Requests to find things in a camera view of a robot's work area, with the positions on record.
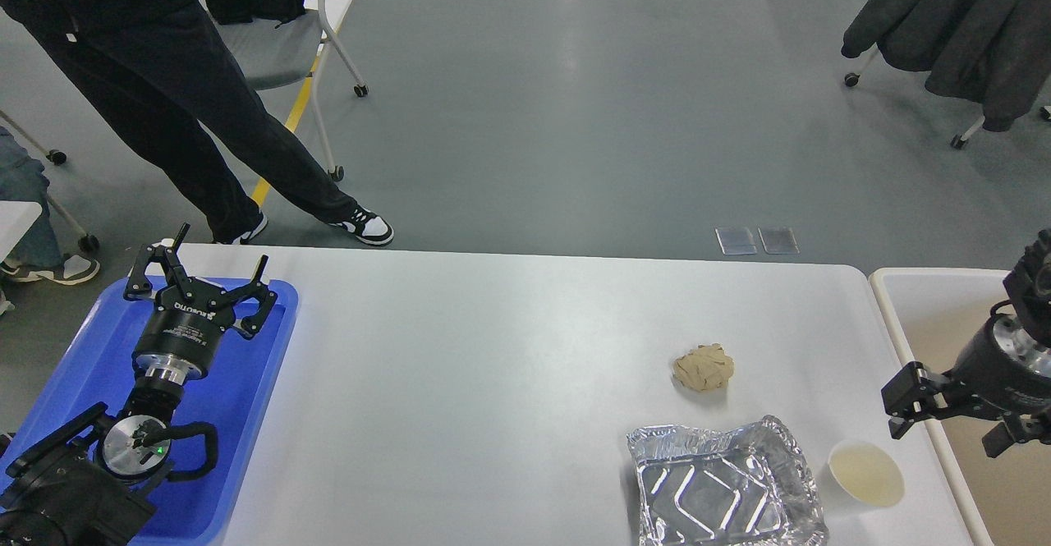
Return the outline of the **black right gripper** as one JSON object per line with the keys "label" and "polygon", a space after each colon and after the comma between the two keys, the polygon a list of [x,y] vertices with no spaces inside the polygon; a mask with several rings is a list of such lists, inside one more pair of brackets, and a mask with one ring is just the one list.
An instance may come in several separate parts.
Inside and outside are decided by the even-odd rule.
{"label": "black right gripper", "polygon": [[[881,388],[888,430],[901,440],[918,422],[972,416],[994,421],[982,438],[984,454],[1000,457],[1017,444],[1050,445],[1049,358],[1017,318],[994,314],[962,349],[951,373],[908,362]],[[1021,418],[1015,415],[1036,415]]]}

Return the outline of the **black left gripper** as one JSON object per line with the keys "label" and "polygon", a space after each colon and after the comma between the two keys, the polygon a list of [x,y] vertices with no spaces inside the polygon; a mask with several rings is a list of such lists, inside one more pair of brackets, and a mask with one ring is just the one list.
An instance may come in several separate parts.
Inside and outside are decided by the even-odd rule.
{"label": "black left gripper", "polygon": [[[190,229],[183,223],[169,245],[161,242],[141,246],[127,274],[123,299],[138,301],[154,299],[158,292],[148,280],[146,270],[157,264],[169,288],[154,299],[150,315],[132,352],[136,375],[161,378],[177,384],[203,380],[213,368],[225,332],[234,330],[245,340],[252,340],[265,326],[277,294],[263,282],[269,257],[262,255],[247,284],[233,289],[195,292],[191,298],[189,276],[181,265],[177,251]],[[236,304],[255,301],[252,314],[236,317]]]}

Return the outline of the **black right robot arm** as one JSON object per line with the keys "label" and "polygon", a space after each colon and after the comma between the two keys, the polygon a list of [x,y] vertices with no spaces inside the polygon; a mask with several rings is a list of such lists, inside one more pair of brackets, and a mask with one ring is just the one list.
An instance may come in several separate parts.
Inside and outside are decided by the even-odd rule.
{"label": "black right robot arm", "polygon": [[881,390],[891,438],[918,422],[954,416],[993,421],[982,438],[987,457],[1050,441],[1050,259],[1043,229],[1003,278],[1007,298],[992,306],[953,368],[936,373],[905,363]]}

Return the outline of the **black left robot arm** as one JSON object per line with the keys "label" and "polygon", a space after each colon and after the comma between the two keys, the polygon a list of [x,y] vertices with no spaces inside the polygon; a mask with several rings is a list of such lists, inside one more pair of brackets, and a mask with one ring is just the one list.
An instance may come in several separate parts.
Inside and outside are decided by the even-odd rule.
{"label": "black left robot arm", "polygon": [[98,401],[16,456],[2,494],[4,545],[127,545],[157,508],[162,483],[195,481],[220,461],[220,433],[206,421],[176,424],[189,381],[213,366],[229,330],[251,340],[279,295],[264,281],[262,255],[251,279],[228,289],[192,277],[179,259],[189,225],[169,245],[143,246],[123,292],[153,311],[131,354],[135,382],[109,415]]}

